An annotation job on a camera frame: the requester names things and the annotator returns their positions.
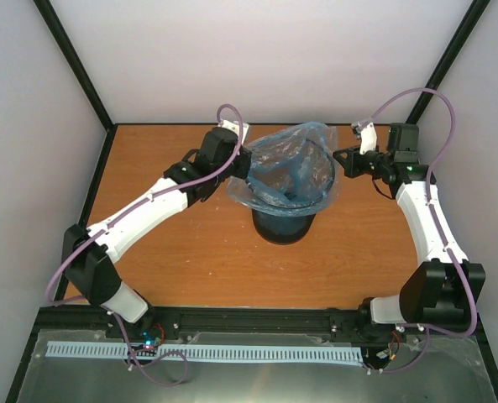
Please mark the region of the black mesh trash bin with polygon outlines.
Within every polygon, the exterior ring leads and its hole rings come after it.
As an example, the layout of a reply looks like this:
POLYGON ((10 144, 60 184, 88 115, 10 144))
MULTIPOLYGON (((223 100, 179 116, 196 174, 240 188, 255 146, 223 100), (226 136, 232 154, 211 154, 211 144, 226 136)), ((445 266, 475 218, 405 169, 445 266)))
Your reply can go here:
POLYGON ((313 139, 304 138, 300 150, 270 168, 253 168, 245 180, 263 203, 251 209, 260 237, 279 245, 304 238, 324 208, 336 182, 333 157, 313 139))

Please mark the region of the blue translucent trash bag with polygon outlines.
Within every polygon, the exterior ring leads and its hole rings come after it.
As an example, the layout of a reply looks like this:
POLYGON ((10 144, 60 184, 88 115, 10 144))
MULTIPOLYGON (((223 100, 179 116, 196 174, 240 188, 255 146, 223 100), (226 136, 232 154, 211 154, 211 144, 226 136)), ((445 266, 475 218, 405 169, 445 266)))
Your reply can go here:
POLYGON ((302 123, 256 139, 247 149, 252 153, 247 178, 232 177, 227 186, 232 200, 272 216, 302 217, 338 198, 335 127, 302 123))

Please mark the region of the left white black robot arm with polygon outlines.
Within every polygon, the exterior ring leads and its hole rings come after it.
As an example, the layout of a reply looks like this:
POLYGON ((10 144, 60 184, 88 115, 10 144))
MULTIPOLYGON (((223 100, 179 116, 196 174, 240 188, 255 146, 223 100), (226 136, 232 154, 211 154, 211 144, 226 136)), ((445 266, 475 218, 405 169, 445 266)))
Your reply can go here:
POLYGON ((118 314, 137 338, 153 332, 149 303, 119 276, 115 264, 144 235, 195 202, 204 202, 228 178, 247 177, 251 153, 243 143, 247 123, 221 121, 199 149, 190 150, 139 198, 88 228, 66 230, 63 275, 91 306, 118 314))

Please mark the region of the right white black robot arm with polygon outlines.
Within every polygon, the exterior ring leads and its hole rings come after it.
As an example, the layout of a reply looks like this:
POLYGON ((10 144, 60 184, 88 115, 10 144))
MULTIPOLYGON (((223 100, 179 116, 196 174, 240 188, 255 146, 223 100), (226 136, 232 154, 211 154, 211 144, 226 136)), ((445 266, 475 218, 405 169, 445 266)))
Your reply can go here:
POLYGON ((401 209, 417 253, 418 267, 397 295, 364 302, 371 321, 468 337, 478 325, 476 302, 485 270, 469 260, 449 228, 436 180, 418 159, 418 126, 393 123, 384 151, 373 123, 354 123, 352 131, 359 144, 334 152, 334 159, 346 177, 368 175, 388 186, 388 198, 401 209))

